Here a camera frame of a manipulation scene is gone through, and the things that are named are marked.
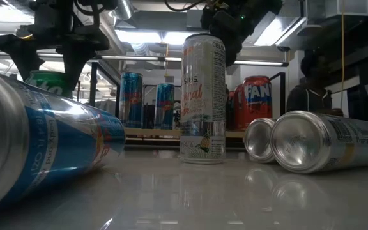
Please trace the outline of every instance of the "celsius logo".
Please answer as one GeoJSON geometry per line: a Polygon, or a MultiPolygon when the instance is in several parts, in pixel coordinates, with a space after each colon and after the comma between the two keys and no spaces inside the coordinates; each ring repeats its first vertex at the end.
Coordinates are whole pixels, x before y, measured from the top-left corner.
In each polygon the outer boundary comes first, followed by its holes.
{"type": "Polygon", "coordinates": [[[217,43],[217,42],[213,42],[213,43],[212,43],[212,46],[214,46],[214,47],[216,47],[216,48],[218,48],[218,49],[222,49],[222,50],[224,50],[224,45],[219,44],[219,43],[217,43]]]}
{"type": "Polygon", "coordinates": [[[196,83],[196,82],[198,82],[197,76],[185,77],[184,78],[184,84],[187,84],[187,83],[196,83]]]}

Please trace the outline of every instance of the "red can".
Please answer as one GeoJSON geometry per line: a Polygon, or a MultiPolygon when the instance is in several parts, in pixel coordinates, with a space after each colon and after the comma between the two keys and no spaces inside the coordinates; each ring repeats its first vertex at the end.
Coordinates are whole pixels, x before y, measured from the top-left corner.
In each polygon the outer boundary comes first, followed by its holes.
{"type": "Polygon", "coordinates": [[[240,84],[235,88],[234,92],[234,129],[243,130],[245,122],[243,119],[244,112],[243,107],[245,102],[245,95],[243,93],[243,84],[240,84]]]}
{"type": "Polygon", "coordinates": [[[272,85],[269,77],[253,76],[243,81],[244,128],[256,118],[272,118],[272,85]]]}

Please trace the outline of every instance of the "can bottom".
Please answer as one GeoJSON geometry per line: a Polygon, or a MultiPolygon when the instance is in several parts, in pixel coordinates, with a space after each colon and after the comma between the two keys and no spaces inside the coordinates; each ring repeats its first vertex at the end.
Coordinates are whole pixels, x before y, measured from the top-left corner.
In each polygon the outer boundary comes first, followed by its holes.
{"type": "Polygon", "coordinates": [[[213,159],[191,159],[191,158],[184,158],[183,161],[189,164],[222,164],[224,160],[213,160],[213,159]]]}

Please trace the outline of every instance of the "white can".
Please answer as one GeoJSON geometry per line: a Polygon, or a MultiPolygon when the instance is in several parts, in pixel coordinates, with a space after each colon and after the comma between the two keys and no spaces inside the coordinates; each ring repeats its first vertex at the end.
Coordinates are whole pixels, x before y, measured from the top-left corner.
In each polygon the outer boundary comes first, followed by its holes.
{"type": "Polygon", "coordinates": [[[225,159],[225,47],[210,34],[189,36],[181,62],[180,153],[185,162],[225,159]]]}
{"type": "Polygon", "coordinates": [[[368,121],[289,112],[273,126],[271,148],[295,173],[368,166],[368,121]]]}

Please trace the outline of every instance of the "aluminum can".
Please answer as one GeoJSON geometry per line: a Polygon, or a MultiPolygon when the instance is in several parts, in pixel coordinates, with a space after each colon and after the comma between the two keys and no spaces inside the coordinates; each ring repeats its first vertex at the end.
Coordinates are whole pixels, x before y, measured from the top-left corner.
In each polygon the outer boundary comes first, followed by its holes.
{"type": "Polygon", "coordinates": [[[270,146],[271,131],[275,122],[275,119],[257,118],[248,126],[244,143],[252,161],[260,163],[276,162],[270,146]]]}
{"type": "Polygon", "coordinates": [[[139,73],[121,76],[119,119],[127,128],[141,128],[143,114],[143,77],[139,73]]]}
{"type": "Polygon", "coordinates": [[[253,76],[243,81],[245,93],[243,128],[256,118],[272,118],[272,85],[269,77],[253,76]]]}
{"type": "Polygon", "coordinates": [[[183,45],[180,152],[185,162],[217,164],[225,159],[225,47],[210,34],[189,36],[183,45]]]}
{"type": "Polygon", "coordinates": [[[45,70],[31,71],[31,76],[26,83],[44,89],[59,96],[72,98],[72,87],[68,84],[68,77],[65,73],[45,70]]]}
{"type": "Polygon", "coordinates": [[[159,84],[157,86],[154,128],[172,130],[174,119],[174,85],[159,84]]]}
{"type": "Polygon", "coordinates": [[[0,77],[0,207],[121,153],[125,132],[105,111],[0,77]]]}
{"type": "Polygon", "coordinates": [[[368,121],[289,112],[273,126],[271,148],[295,173],[368,166],[368,121]]]}
{"type": "Polygon", "coordinates": [[[243,84],[238,85],[234,92],[234,129],[243,130],[244,127],[244,113],[243,113],[243,101],[245,100],[245,94],[243,93],[243,84]]]}

